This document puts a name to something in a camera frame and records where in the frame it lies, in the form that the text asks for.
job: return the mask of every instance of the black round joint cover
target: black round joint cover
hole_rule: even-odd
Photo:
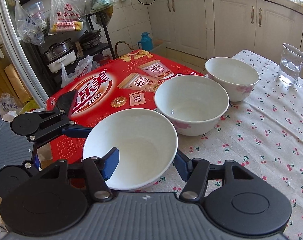
[[[39,118],[36,114],[20,114],[11,123],[12,130],[19,135],[35,133],[39,128]]]
[[[289,200],[259,178],[225,184],[206,197],[204,209],[223,230],[243,237],[282,231],[292,212]]]
[[[7,166],[0,170],[0,196],[5,198],[18,186],[29,179],[28,174],[16,166]]]
[[[87,210],[83,193],[57,179],[36,182],[24,184],[1,203],[1,217],[10,231],[25,236],[48,236],[81,220]]]

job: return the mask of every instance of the bowl rim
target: bowl rim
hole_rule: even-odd
[[[248,84],[248,85],[240,85],[240,84],[235,84],[235,83],[232,83],[232,82],[223,80],[223,79],[221,79],[221,78],[219,78],[219,77],[213,75],[213,74],[210,73],[209,70],[206,68],[206,65],[207,65],[207,62],[209,62],[209,61],[214,61],[214,59],[217,59],[217,58],[227,58],[227,59],[232,59],[232,60],[237,60],[237,61],[240,61],[240,60],[235,59],[235,58],[231,58],[231,57],[213,57],[213,58],[207,60],[206,63],[205,63],[205,69],[206,69],[206,71],[207,71],[210,75],[212,75],[213,77],[217,78],[219,81],[223,81],[223,82],[228,83],[228,84],[232,84],[232,85],[235,85],[235,86],[242,86],[242,87],[254,86],[254,85],[256,85],[256,84],[259,82],[259,80],[260,80],[260,75],[259,75],[258,71],[255,70],[255,69],[254,69],[252,66],[250,66],[249,64],[247,64],[247,63],[245,63],[245,62],[242,62],[242,61],[240,61],[240,62],[246,64],[248,67],[252,68],[252,69],[257,73],[257,75],[258,75],[258,80],[257,80],[255,83]]]
[[[173,154],[171,160],[168,162],[167,166],[162,170],[162,172],[159,173],[157,176],[155,176],[155,177],[149,179],[148,181],[146,181],[146,182],[144,182],[144,183],[141,183],[141,184],[134,185],[133,187],[130,187],[130,188],[129,188],[129,187],[122,187],[122,188],[120,188],[120,187],[118,187],[118,188],[109,187],[110,189],[114,189],[114,190],[135,190],[135,189],[139,189],[139,188],[145,187],[145,186],[149,185],[150,183],[154,182],[156,179],[158,179],[162,174],[164,174],[165,171],[166,171],[166,170],[169,168],[169,166],[172,164],[172,162],[173,162],[173,160],[174,160],[174,158],[175,158],[175,156],[176,156],[176,153],[177,153],[177,150],[178,150],[178,135],[177,135],[177,131],[176,131],[174,125],[168,120],[168,118],[166,118],[165,116],[163,116],[161,113],[158,113],[158,112],[156,112],[156,111],[154,111],[154,110],[150,110],[150,109],[146,109],[146,108],[129,108],[129,109],[124,109],[124,110],[115,112],[115,113],[113,113],[113,114],[111,114],[111,115],[105,117],[103,120],[109,118],[110,116],[112,116],[112,115],[114,115],[114,114],[118,114],[118,113],[120,113],[120,112],[125,112],[125,111],[137,111],[137,110],[138,110],[138,111],[149,112],[149,113],[154,113],[156,116],[160,117],[160,118],[162,119],[162,121],[167,122],[167,123],[172,127],[173,132],[174,132],[174,134],[175,134],[175,151],[174,151],[174,154]],[[85,141],[84,147],[83,147],[83,157],[84,157],[84,150],[85,150],[85,145],[86,145],[86,142],[87,142],[87,138],[86,138],[86,141]]]
[[[225,109],[221,114],[217,115],[216,117],[211,118],[211,119],[208,119],[208,120],[203,120],[203,121],[186,121],[186,120],[178,119],[178,118],[176,118],[176,117],[173,117],[173,116],[171,116],[171,115],[166,114],[166,113],[165,113],[164,111],[162,111],[162,110],[159,108],[159,106],[157,105],[157,100],[156,100],[156,98],[157,98],[157,93],[158,93],[158,91],[159,91],[159,88],[160,88],[163,84],[165,84],[166,82],[170,82],[171,79],[169,79],[169,80],[167,80],[166,82],[164,82],[163,84],[161,84],[161,85],[159,86],[159,88],[157,89],[156,93],[155,93],[154,100],[155,100],[155,105],[156,105],[157,109],[159,109],[160,112],[161,112],[165,117],[167,117],[168,119],[172,119],[172,120],[174,120],[174,121],[176,121],[176,122],[184,122],[184,123],[189,123],[189,124],[201,124],[201,123],[211,122],[211,121],[214,121],[214,120],[217,119],[217,118],[220,118],[222,115],[224,115],[224,113],[226,113],[226,111],[228,110],[228,108],[229,108],[229,103],[230,103],[228,93],[227,93],[227,91],[224,89],[224,87],[223,87],[221,84],[219,84],[218,82],[216,82],[216,81],[214,81],[214,80],[211,80],[210,78],[206,78],[205,76],[198,76],[198,75],[183,75],[183,76],[178,76],[178,77],[174,77],[174,78],[180,78],[180,79],[181,79],[181,78],[190,77],[190,76],[197,77],[196,79],[202,78],[202,79],[205,79],[206,82],[208,81],[209,83],[212,82],[212,84],[218,85],[218,88],[221,88],[221,89],[225,92],[225,94],[226,94],[226,96],[227,96],[228,103],[227,103],[226,109]]]

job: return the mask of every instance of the bowl with pink floral pattern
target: bowl with pink floral pattern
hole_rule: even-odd
[[[259,82],[259,73],[250,65],[237,59],[216,57],[207,60],[208,78],[221,84],[231,102],[248,97]]]
[[[225,89],[203,76],[174,77],[155,93],[157,111],[166,116],[177,133],[198,136],[217,125],[229,107]]]

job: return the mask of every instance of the tablecloth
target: tablecloth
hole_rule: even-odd
[[[190,159],[211,164],[233,159],[281,191],[290,200],[292,216],[285,235],[303,239],[303,87],[287,87],[277,79],[279,66],[243,50],[233,58],[250,64],[260,81],[248,98],[229,105],[218,125],[197,137],[178,135],[178,148]],[[177,194],[185,183],[171,166],[146,192]],[[221,186],[209,181],[206,194]]]

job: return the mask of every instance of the glass pitcher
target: glass pitcher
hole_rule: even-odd
[[[297,86],[303,87],[303,84],[298,82],[300,71],[303,68],[303,53],[292,45],[284,43],[283,46],[278,77],[289,86],[296,83]]]

